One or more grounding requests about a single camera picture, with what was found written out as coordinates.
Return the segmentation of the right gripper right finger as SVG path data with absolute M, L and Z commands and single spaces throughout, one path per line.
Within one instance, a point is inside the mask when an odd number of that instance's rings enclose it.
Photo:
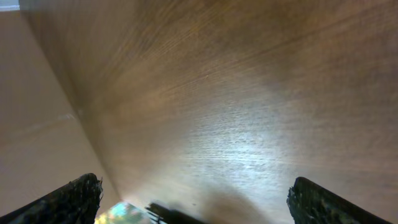
M 297 177 L 287 196 L 296 224 L 391 224 L 304 177 Z

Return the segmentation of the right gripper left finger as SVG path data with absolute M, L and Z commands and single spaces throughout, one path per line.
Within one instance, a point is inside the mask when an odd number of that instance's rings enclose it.
M 87 173 L 1 217 L 1 224 L 94 224 L 103 181 Z

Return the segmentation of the black Galaxy flip phone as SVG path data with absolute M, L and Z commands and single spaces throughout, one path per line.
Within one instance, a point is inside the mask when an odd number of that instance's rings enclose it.
M 139 208 L 119 202 L 95 218 L 95 224 L 151 224 L 151 220 Z

